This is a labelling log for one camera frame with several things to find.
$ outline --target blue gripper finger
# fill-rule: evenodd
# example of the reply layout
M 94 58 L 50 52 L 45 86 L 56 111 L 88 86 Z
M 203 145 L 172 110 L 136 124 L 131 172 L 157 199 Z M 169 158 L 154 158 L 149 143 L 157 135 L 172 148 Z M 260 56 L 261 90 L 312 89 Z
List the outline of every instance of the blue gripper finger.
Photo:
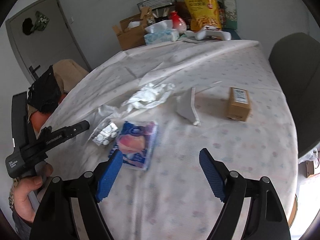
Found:
M 115 152 L 116 156 L 111 160 L 100 180 L 98 181 L 98 190 L 96 193 L 96 199 L 100 202 L 103 198 L 109 195 L 111 187 L 116 180 L 119 170 L 122 166 L 122 153 L 120 151 Z
M 222 202 L 225 202 L 226 194 L 224 190 L 224 181 L 203 149 L 199 153 L 199 163 L 214 196 L 219 198 Z

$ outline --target door handle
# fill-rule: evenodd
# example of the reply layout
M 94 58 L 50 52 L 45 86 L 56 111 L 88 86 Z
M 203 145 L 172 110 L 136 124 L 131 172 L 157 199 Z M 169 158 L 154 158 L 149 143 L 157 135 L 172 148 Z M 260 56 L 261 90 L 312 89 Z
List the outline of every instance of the door handle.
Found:
M 39 68 L 40 68 L 40 65 L 39 65 L 38 67 L 36 67 L 35 69 L 33 69 L 32 66 L 29 67 L 29 70 L 30 70 L 31 74 L 33 75 L 33 77 L 34 77 L 36 80 L 39 79 L 39 77 L 38 77 L 38 75 L 37 75 L 37 73 L 36 73 L 36 71 L 37 71 Z

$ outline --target barcode label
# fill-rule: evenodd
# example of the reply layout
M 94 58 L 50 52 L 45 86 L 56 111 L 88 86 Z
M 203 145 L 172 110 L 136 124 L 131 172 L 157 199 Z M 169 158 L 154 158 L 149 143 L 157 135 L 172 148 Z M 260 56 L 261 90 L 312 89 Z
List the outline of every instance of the barcode label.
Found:
M 248 104 L 247 93 L 242 89 L 233 89 L 233 96 L 236 103 Z

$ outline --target black chair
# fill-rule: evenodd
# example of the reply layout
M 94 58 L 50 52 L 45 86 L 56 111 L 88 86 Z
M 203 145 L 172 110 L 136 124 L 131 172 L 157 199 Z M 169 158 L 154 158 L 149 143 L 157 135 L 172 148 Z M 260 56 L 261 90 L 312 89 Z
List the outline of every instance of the black chair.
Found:
M 320 43 L 291 34 L 274 45 L 269 62 L 292 113 L 301 158 L 320 142 Z

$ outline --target small cardboard box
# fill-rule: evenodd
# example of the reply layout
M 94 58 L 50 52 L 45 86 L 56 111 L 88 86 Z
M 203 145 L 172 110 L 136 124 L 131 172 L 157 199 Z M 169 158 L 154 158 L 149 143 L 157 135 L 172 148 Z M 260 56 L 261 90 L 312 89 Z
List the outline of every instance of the small cardboard box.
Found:
M 151 8 L 143 7 L 141 9 L 141 14 L 136 14 L 120 21 L 121 29 L 117 25 L 112 27 L 117 35 L 122 50 L 132 49 L 146 44 L 143 36 L 147 34 L 145 27 L 147 27 L 146 15 L 149 10 L 151 10 Z M 141 24 L 140 26 L 129 29 L 128 25 L 133 21 L 141 21 Z
M 307 168 L 307 178 L 315 176 L 320 173 L 320 160 L 316 159 L 315 161 L 306 161 Z
M 230 88 L 226 117 L 246 121 L 251 112 L 249 93 L 247 90 Z

